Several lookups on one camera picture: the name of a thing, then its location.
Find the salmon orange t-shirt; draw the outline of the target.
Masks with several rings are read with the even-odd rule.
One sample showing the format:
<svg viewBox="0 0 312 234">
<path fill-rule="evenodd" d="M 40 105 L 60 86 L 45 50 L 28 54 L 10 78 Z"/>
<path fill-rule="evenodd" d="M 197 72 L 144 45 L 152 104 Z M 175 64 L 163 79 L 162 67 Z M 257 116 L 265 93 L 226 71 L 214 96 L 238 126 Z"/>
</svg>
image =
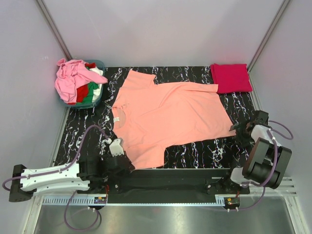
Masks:
<svg viewBox="0 0 312 234">
<path fill-rule="evenodd" d="M 235 135 L 216 84 L 154 79 L 129 71 L 112 106 L 113 131 L 136 169 L 163 166 L 170 146 Z"/>
</svg>

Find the right corner aluminium post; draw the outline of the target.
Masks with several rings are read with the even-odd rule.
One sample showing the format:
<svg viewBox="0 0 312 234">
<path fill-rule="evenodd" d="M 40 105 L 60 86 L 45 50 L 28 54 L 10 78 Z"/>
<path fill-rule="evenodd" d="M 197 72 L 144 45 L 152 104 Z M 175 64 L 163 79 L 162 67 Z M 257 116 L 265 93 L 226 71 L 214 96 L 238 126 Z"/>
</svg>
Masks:
<svg viewBox="0 0 312 234">
<path fill-rule="evenodd" d="M 279 24 L 279 22 L 281 21 L 283 15 L 285 14 L 285 12 L 287 11 L 288 7 L 290 6 L 292 0 L 283 0 L 277 13 L 275 14 L 271 24 L 269 25 L 269 28 L 267 29 L 260 45 L 258 46 L 251 62 L 249 63 L 247 70 L 250 73 L 251 70 L 253 69 L 253 67 L 255 66 L 256 62 L 258 61 L 261 53 L 263 52 L 265 46 L 267 45 L 269 39 L 271 38 L 271 35 L 273 34 L 273 32 L 275 31 L 277 25 Z"/>
</svg>

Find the light pink t-shirt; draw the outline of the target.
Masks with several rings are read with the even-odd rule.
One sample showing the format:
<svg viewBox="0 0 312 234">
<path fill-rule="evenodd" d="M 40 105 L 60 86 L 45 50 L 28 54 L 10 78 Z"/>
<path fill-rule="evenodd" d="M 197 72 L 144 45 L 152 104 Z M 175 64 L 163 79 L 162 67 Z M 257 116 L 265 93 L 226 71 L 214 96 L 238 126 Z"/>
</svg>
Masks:
<svg viewBox="0 0 312 234">
<path fill-rule="evenodd" d="M 76 103 L 77 88 L 90 82 L 96 84 L 108 82 L 104 76 L 88 70 L 85 67 L 86 63 L 88 62 L 75 59 L 66 61 L 64 58 L 57 62 L 59 69 L 56 73 L 55 89 L 66 104 Z"/>
</svg>

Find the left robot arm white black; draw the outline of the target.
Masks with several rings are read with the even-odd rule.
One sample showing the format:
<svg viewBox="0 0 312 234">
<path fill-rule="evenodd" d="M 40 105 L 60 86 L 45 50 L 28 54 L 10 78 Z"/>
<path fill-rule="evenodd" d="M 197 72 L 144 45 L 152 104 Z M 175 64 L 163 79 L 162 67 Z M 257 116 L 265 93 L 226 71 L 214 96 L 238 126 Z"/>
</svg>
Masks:
<svg viewBox="0 0 312 234">
<path fill-rule="evenodd" d="M 15 165 L 9 202 L 23 202 L 36 195 L 104 194 L 135 169 L 126 155 L 81 157 L 75 162 L 43 169 Z"/>
</svg>

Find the left corner aluminium post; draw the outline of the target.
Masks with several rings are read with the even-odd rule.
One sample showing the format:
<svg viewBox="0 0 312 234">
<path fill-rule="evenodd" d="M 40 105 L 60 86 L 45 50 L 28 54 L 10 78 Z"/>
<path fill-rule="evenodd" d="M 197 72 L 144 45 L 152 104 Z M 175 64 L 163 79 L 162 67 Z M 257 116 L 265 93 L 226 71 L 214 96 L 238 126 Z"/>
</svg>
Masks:
<svg viewBox="0 0 312 234">
<path fill-rule="evenodd" d="M 57 25 L 51 15 L 51 13 L 49 12 L 45 2 L 43 0 L 35 0 L 35 3 L 37 4 L 40 12 L 42 13 L 42 16 L 44 18 L 44 20 L 46 21 L 47 25 L 49 26 L 52 34 L 54 35 L 61 51 L 63 52 L 64 56 L 66 57 L 67 60 L 71 60 L 72 59 L 72 55 L 65 43 L 65 41 L 63 40 L 61 33 L 59 32 Z"/>
</svg>

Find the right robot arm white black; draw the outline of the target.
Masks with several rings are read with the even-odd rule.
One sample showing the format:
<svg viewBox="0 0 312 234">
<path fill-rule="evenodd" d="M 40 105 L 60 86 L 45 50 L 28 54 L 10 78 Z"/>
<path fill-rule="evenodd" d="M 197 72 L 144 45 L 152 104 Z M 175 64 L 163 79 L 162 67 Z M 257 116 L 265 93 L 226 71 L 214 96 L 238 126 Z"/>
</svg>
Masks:
<svg viewBox="0 0 312 234">
<path fill-rule="evenodd" d="M 249 149 L 249 157 L 241 168 L 234 168 L 231 175 L 221 181 L 226 193 L 233 193 L 239 185 L 254 185 L 276 189 L 285 174 L 292 156 L 291 149 L 282 146 L 274 137 L 278 131 L 269 126 L 267 112 L 258 110 L 254 116 L 230 129 L 236 133 L 238 146 Z"/>
</svg>

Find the white garment in basket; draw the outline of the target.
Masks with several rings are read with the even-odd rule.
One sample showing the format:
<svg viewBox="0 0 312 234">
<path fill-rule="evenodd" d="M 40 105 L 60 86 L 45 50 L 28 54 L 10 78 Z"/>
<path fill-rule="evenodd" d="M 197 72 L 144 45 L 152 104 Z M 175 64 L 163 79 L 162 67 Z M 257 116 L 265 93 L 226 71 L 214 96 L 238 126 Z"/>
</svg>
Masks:
<svg viewBox="0 0 312 234">
<path fill-rule="evenodd" d="M 103 75 L 103 71 L 100 70 L 100 69 L 98 69 L 97 67 L 95 67 L 95 68 L 90 68 L 90 71 L 93 71 L 93 72 L 97 73 L 97 74 L 100 75 L 100 76 Z M 101 89 L 102 89 L 102 84 L 99 84 L 99 85 L 98 85 L 98 88 L 93 90 L 92 102 L 96 101 L 96 100 L 99 98 Z"/>
</svg>

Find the green garment in basket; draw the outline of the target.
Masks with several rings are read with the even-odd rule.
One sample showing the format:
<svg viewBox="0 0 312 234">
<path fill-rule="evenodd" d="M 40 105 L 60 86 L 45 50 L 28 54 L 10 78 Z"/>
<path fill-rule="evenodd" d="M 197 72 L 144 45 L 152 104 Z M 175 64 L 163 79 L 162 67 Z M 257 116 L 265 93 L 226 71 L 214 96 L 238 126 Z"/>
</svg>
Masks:
<svg viewBox="0 0 312 234">
<path fill-rule="evenodd" d="M 82 103 L 94 102 L 99 97 L 100 92 L 101 92 L 101 84 L 96 84 L 94 82 L 88 83 L 88 94 L 83 99 Z"/>
</svg>

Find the teal laundry basket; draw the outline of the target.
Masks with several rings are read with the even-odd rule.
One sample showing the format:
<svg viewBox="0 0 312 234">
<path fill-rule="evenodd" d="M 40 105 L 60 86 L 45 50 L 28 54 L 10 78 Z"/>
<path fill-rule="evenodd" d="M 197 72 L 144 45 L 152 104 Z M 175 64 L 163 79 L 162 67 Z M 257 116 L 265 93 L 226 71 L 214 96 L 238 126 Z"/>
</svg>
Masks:
<svg viewBox="0 0 312 234">
<path fill-rule="evenodd" d="M 100 60 L 88 60 L 88 62 L 92 62 L 95 64 L 95 68 L 91 68 L 92 71 L 96 71 L 96 69 L 99 70 L 99 74 L 103 76 L 104 74 L 104 70 L 105 70 L 105 66 L 104 64 L 100 61 Z M 86 103 L 74 103 L 74 104 L 66 104 L 62 99 L 59 99 L 59 102 L 65 106 L 65 107 L 69 107 L 72 109 L 89 109 L 89 108 L 94 108 L 97 105 L 99 105 L 100 101 L 101 101 L 101 97 L 102 97 L 102 93 L 103 93 L 103 85 L 99 84 L 97 89 L 93 89 L 93 98 L 92 98 L 92 102 L 86 102 Z"/>
</svg>

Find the red garment in basket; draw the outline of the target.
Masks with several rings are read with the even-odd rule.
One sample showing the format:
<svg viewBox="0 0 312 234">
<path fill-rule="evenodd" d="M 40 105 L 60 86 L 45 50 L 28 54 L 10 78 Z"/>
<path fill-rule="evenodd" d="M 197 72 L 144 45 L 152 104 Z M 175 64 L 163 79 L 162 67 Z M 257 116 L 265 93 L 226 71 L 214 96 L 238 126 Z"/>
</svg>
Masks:
<svg viewBox="0 0 312 234">
<path fill-rule="evenodd" d="M 86 63 L 85 67 L 90 70 L 91 68 L 96 68 L 96 64 L 95 63 Z M 77 99 L 76 99 L 76 103 L 84 103 L 84 99 L 88 96 L 89 93 L 89 88 L 88 88 L 88 84 L 85 84 L 79 88 L 77 88 Z"/>
</svg>

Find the aluminium frame rail front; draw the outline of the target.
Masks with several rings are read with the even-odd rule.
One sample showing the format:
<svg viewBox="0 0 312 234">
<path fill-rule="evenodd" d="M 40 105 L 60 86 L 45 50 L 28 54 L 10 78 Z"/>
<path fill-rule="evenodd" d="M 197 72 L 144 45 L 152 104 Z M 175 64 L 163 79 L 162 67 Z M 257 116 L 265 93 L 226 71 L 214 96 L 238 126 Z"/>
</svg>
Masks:
<svg viewBox="0 0 312 234">
<path fill-rule="evenodd" d="M 209 185 L 208 190 L 180 190 L 180 191 L 143 191 L 131 190 L 129 192 L 114 194 L 111 189 L 107 194 L 83 195 L 76 194 L 71 198 L 70 194 L 43 195 L 39 196 L 43 205 L 76 205 L 76 206 L 199 206 L 199 207 L 225 207 L 233 206 L 235 199 L 258 198 L 262 195 L 263 189 L 251 185 L 242 188 L 240 193 L 237 190 L 226 193 L 216 188 L 216 183 Z"/>
</svg>

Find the folded magenta t-shirt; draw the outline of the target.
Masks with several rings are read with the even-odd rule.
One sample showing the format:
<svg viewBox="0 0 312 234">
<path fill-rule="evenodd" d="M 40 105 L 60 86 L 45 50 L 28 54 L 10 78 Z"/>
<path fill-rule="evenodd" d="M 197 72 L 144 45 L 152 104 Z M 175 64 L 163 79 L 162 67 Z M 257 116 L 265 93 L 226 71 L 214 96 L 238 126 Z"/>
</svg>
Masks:
<svg viewBox="0 0 312 234">
<path fill-rule="evenodd" d="M 251 92 L 253 90 L 247 64 L 212 64 L 210 70 L 214 84 L 218 85 L 218 94 Z"/>
</svg>

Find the corner aluminium post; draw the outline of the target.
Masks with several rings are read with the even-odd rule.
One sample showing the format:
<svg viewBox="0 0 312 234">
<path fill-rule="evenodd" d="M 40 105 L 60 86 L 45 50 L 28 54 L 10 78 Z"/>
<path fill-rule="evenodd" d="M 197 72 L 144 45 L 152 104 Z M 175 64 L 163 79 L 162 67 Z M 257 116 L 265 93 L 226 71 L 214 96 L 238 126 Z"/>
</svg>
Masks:
<svg viewBox="0 0 312 234">
<path fill-rule="evenodd" d="M 277 25 L 279 24 L 279 22 L 281 21 L 283 15 L 285 14 L 285 12 L 287 11 L 288 7 L 290 6 L 292 0 L 283 0 L 277 13 L 275 14 L 271 24 L 269 25 L 269 28 L 267 29 L 260 45 L 258 46 L 251 62 L 249 63 L 247 70 L 250 73 L 251 70 L 253 69 L 253 67 L 255 66 L 256 62 L 258 61 L 261 53 L 263 52 L 265 46 L 267 45 L 269 39 L 271 38 L 271 35 L 273 34 L 273 32 L 275 31 Z"/>
<path fill-rule="evenodd" d="M 43 0 L 35 0 L 35 3 L 37 4 L 40 12 L 42 13 L 42 16 L 44 18 L 44 20 L 46 21 L 47 25 L 49 26 L 52 34 L 54 35 L 61 51 L 63 52 L 64 56 L 66 57 L 67 60 L 71 60 L 72 59 L 72 55 L 65 43 L 65 41 L 63 40 L 61 33 L 59 32 L 57 25 L 51 15 L 51 13 L 49 12 L 45 2 Z"/>
</svg>

